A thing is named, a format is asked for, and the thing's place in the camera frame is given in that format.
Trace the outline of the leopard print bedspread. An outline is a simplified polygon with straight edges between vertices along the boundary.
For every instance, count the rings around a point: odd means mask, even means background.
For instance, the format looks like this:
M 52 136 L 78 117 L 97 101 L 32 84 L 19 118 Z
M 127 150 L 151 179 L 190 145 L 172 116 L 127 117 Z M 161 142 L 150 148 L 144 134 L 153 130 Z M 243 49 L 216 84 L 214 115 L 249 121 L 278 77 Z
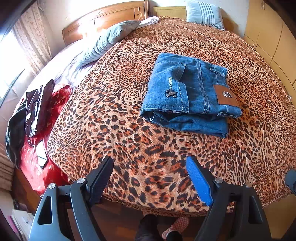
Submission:
M 48 153 L 72 181 L 112 157 L 104 196 L 140 210 L 207 213 L 188 156 L 227 183 L 250 182 L 267 206 L 290 194 L 295 106 L 237 35 L 161 19 L 98 60 L 61 111 Z

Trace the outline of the wooden wardrobe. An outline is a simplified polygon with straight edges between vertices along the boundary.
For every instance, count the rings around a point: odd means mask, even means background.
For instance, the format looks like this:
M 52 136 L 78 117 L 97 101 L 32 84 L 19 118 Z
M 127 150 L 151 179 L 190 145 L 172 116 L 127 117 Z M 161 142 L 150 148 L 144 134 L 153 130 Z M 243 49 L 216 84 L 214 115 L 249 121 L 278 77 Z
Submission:
M 295 102 L 295 38 L 280 15 L 264 1 L 249 1 L 243 39 L 265 59 Z

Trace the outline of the wooden headboard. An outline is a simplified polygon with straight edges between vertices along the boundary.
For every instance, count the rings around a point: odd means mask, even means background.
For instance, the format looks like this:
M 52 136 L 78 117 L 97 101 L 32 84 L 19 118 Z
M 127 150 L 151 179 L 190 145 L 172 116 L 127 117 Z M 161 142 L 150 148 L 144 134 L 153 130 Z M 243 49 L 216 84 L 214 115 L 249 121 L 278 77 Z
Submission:
M 148 1 L 112 4 L 92 11 L 62 30 L 65 45 L 81 40 L 89 32 L 107 29 L 123 21 L 142 21 L 149 17 Z

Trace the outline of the light blue striped pillow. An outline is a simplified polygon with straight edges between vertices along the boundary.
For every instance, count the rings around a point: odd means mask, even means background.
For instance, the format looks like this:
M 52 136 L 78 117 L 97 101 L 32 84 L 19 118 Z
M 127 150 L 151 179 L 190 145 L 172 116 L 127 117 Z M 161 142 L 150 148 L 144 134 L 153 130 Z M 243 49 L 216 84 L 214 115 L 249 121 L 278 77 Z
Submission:
M 202 1 L 185 1 L 186 21 L 225 31 L 221 8 Z

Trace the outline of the dark maroon garment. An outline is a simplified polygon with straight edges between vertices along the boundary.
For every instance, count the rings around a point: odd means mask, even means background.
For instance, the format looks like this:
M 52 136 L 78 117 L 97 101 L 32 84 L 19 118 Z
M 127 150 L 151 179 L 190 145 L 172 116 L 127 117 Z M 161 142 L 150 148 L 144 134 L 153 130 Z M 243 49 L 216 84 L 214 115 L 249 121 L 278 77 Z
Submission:
M 16 168 L 20 167 L 25 138 L 34 137 L 45 127 L 54 86 L 54 80 L 51 79 L 40 88 L 26 92 L 25 99 L 9 119 L 5 139 L 6 154 Z

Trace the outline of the blue denim jeans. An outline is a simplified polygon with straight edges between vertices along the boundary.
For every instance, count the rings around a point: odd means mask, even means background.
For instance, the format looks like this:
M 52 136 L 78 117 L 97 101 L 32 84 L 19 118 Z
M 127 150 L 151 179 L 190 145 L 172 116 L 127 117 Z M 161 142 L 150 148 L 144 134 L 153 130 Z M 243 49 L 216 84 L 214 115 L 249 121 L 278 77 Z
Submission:
M 228 118 L 242 111 L 227 85 L 227 69 L 197 58 L 158 55 L 140 116 L 177 131 L 226 138 Z

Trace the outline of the white lilac bed sheet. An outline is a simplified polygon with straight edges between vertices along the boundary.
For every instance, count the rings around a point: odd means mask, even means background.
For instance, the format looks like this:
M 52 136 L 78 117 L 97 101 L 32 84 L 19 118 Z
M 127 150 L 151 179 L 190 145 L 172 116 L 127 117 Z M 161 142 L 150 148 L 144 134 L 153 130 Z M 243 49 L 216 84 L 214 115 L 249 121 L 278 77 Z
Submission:
M 159 18 L 157 16 L 152 16 L 140 21 L 140 25 L 136 28 L 136 30 L 156 24 L 157 22 L 159 22 Z M 93 34 L 91 37 L 77 40 L 58 53 L 34 78 L 17 105 L 20 105 L 25 99 L 26 92 L 38 89 L 51 79 L 54 80 L 55 90 L 60 89 L 65 85 L 70 85 L 71 87 L 76 88 L 98 60 L 79 69 L 76 68 L 76 62 L 83 55 L 83 52 L 86 51 L 105 30 L 106 29 L 102 29 L 98 33 Z

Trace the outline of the pink checkered slipper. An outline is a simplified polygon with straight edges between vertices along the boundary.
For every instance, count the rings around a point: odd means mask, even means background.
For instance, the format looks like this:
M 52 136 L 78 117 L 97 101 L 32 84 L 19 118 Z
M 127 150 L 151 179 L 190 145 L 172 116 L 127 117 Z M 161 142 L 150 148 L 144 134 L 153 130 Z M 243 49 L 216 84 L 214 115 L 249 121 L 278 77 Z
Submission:
M 166 241 L 182 241 L 182 233 L 189 225 L 188 217 L 179 217 L 167 230 L 162 233 Z

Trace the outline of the red patterned cloth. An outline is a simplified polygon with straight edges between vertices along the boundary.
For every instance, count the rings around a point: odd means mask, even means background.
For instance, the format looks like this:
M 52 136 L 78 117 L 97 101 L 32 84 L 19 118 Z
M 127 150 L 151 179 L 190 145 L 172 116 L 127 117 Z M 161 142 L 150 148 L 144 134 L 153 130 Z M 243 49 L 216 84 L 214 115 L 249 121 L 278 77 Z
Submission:
M 42 144 L 47 157 L 46 163 L 44 165 L 40 164 L 38 161 L 37 148 L 35 146 L 30 146 L 27 138 L 25 138 L 25 143 L 21 150 L 20 169 L 29 181 L 32 189 L 36 191 L 38 195 L 44 194 L 50 183 L 56 183 L 58 186 L 67 185 L 69 183 L 67 175 L 64 174 L 48 156 L 47 144 L 51 130 L 71 94 L 72 88 L 69 85 L 52 93 L 46 111 L 45 127 L 40 134 L 31 139 L 33 144 Z

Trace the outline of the grey blue pillow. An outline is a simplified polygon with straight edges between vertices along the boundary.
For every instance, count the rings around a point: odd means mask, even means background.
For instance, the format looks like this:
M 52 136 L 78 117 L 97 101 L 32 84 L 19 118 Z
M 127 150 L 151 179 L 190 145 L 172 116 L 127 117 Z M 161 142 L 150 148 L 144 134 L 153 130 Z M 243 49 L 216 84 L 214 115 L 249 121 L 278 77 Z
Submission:
M 95 42 L 83 52 L 83 55 L 76 62 L 76 68 L 79 69 L 100 59 L 111 47 L 113 47 L 117 42 L 123 40 L 139 25 L 140 21 L 123 21 L 107 28 L 95 40 Z

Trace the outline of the patterned window curtain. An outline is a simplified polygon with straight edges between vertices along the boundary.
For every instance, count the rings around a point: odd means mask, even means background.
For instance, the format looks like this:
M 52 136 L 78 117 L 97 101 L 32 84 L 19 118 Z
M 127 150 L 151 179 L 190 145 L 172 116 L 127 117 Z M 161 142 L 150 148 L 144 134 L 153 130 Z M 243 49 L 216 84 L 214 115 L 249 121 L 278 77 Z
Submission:
M 12 28 L 25 56 L 32 74 L 37 76 L 52 59 L 51 50 L 37 2 L 33 3 L 16 21 Z

